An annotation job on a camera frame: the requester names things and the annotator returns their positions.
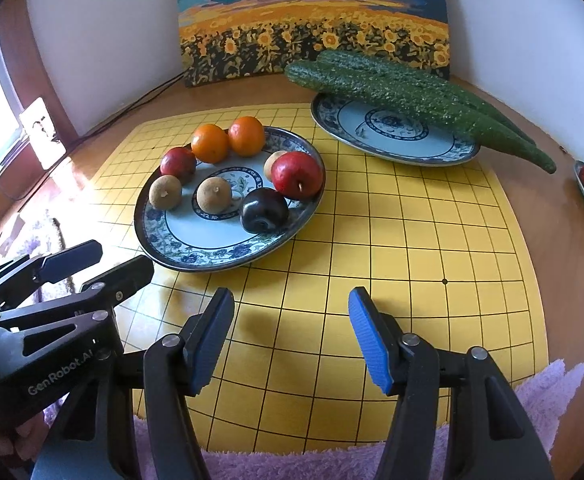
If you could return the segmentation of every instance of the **blue and white plate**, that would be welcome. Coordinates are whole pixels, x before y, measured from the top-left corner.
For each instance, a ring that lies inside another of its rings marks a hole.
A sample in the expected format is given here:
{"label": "blue and white plate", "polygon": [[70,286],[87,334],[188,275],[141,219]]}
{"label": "blue and white plate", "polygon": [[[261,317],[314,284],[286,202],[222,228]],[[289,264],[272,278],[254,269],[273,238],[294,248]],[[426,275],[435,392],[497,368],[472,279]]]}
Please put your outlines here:
{"label": "blue and white plate", "polygon": [[396,112],[318,94],[312,117],[326,132],[355,148],[393,162],[453,166],[471,160],[480,146]]}
{"label": "blue and white plate", "polygon": [[[266,143],[261,153],[243,158],[230,152],[219,164],[197,163],[194,178],[182,188],[182,200],[171,211],[158,211],[148,200],[159,168],[143,186],[134,208],[134,230],[143,250],[154,261],[173,270],[210,272],[245,265],[265,256],[290,240],[312,216],[323,195],[325,168],[315,148],[298,135],[265,127]],[[258,187],[274,187],[263,174],[263,165],[278,150],[309,153],[323,169],[323,185],[309,201],[288,200],[290,218],[278,232],[254,235],[241,226],[239,208],[243,197]],[[232,185],[232,204],[219,215],[201,211],[196,200],[198,185],[210,176],[220,176]]]}

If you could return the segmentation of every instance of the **sunflower painting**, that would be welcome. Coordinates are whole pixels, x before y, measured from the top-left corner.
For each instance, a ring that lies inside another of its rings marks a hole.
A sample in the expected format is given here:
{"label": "sunflower painting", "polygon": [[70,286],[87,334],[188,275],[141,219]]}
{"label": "sunflower painting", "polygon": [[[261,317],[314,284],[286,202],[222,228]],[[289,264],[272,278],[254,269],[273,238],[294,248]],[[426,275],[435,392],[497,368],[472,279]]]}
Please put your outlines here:
{"label": "sunflower painting", "polygon": [[445,0],[178,0],[186,83],[282,72],[357,50],[448,78]]}

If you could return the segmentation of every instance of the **yellow game board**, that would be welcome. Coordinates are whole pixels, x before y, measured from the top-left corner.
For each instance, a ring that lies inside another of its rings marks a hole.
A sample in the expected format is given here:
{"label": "yellow game board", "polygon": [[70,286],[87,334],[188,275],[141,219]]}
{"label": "yellow game board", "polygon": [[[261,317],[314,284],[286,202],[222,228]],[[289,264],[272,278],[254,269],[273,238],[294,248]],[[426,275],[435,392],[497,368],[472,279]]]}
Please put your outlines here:
{"label": "yellow game board", "polygon": [[[307,104],[210,110],[134,129],[86,194],[97,238],[110,245],[104,265],[139,252],[134,204],[168,147],[202,123],[228,127],[242,115],[316,146],[327,170],[317,213],[249,266],[214,274],[156,266],[153,284],[116,309],[131,351],[178,332],[218,286],[234,293],[214,378],[188,399],[201,446],[285,453],[386,438],[395,402],[371,382],[347,316],[357,285],[438,348],[486,347],[514,383],[547,365],[536,277],[495,174],[476,161],[418,168],[366,155],[316,126]],[[440,392],[440,422],[448,395]],[[143,416],[142,393],[134,398]]]}

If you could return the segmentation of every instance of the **orange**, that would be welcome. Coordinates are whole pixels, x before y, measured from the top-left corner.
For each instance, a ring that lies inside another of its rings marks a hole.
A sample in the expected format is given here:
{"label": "orange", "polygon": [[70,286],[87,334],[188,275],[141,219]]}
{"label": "orange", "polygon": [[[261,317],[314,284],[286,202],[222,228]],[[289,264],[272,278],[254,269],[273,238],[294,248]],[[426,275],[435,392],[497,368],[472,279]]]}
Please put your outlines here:
{"label": "orange", "polygon": [[256,117],[239,117],[227,131],[230,148],[239,156],[253,156],[265,145],[265,131]]}
{"label": "orange", "polygon": [[201,162],[217,164],[227,156],[230,144],[226,133],[216,124],[202,124],[192,135],[192,153]]}

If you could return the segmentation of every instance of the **blue gripper pad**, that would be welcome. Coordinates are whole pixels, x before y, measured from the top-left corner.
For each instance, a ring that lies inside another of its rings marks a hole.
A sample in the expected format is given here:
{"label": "blue gripper pad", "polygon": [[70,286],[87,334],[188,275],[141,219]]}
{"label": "blue gripper pad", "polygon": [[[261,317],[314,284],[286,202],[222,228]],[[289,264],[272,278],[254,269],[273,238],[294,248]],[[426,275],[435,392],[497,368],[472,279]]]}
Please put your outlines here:
{"label": "blue gripper pad", "polygon": [[370,377],[388,395],[394,382],[390,374],[390,352],[395,345],[365,287],[358,286],[350,292],[348,313]]}
{"label": "blue gripper pad", "polygon": [[56,283],[101,261],[103,248],[96,240],[88,240],[65,251],[47,256],[38,271],[42,283]]}
{"label": "blue gripper pad", "polygon": [[234,317],[234,297],[227,288],[218,288],[183,348],[190,371],[192,395],[210,383],[223,342]]}

